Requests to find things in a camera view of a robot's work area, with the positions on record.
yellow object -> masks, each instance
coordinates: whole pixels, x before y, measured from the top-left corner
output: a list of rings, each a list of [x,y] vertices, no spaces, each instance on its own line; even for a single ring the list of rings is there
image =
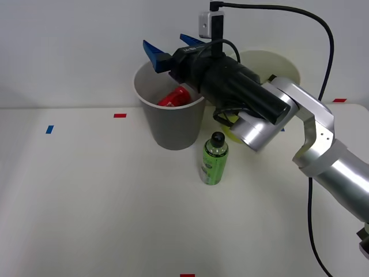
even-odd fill
[[[232,123],[235,123],[238,119],[237,115],[234,114],[227,114],[227,118],[229,119],[229,121],[231,121]],[[227,137],[229,137],[231,140],[233,140],[236,143],[242,143],[242,141],[240,141],[234,134],[232,134],[232,132],[230,131],[229,127],[221,124],[221,129],[223,130],[223,132],[227,135]]]

gray cup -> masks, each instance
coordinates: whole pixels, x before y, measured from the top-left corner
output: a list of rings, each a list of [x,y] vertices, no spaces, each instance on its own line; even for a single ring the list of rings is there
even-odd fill
[[[168,73],[157,74],[150,62],[144,64],[134,77],[134,88],[151,133],[158,145],[169,150],[185,149],[195,142],[206,102],[200,94],[182,85],[190,93],[192,103],[180,107],[161,107],[156,104],[178,86]]]

table surface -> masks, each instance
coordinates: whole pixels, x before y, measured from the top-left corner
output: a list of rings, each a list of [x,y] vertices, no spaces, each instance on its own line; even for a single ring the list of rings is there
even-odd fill
[[[368,162],[369,112],[329,107],[337,137]],[[0,276],[324,276],[307,178],[291,161],[302,123],[259,154],[228,140],[223,180],[208,186],[198,164],[220,130],[211,115],[193,146],[169,151],[140,108],[0,110]],[[315,242],[335,277],[368,276],[362,227],[314,184]]]

red object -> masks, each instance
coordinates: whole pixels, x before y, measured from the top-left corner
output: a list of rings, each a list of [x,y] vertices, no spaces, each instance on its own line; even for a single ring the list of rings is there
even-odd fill
[[[114,114],[114,118],[126,118],[127,114]]]
[[[344,103],[346,100],[347,98],[336,98],[333,100],[333,103]]]
[[[159,101],[158,105],[163,107],[179,107],[187,105],[190,102],[191,96],[189,92],[183,87],[177,87],[162,101]]]

white wall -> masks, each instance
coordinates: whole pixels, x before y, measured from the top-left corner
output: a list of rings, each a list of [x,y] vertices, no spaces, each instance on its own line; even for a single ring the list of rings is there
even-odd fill
[[[243,3],[265,3],[264,1]],[[324,18],[336,39],[326,102],[348,98],[369,107],[369,1],[268,0]],[[0,0],[0,107],[135,106],[134,72],[147,61],[146,39],[164,51],[197,36],[208,0]],[[224,9],[225,38],[239,50],[289,58],[302,86],[318,95],[328,57],[323,28],[278,11]]]

